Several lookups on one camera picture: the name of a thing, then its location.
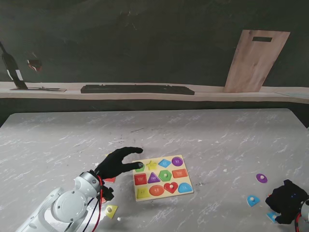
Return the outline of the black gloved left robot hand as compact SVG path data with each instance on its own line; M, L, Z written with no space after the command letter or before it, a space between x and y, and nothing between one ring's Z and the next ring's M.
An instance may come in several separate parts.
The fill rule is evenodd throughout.
M101 179L114 178L120 175L121 173L129 172L135 169L140 169L143 167L142 162L132 162L123 164L123 159L132 154L140 154L143 152L143 149L140 147L122 147L114 152L110 153L104 160L101 162L97 168L94 170L96 175L99 175Z

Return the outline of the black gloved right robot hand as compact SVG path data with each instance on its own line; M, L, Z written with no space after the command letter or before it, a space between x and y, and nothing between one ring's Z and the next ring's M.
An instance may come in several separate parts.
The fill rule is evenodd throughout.
M276 222L291 224L308 199L309 195L305 190L286 179L282 186L273 189L265 202L271 210L279 214L275 219Z

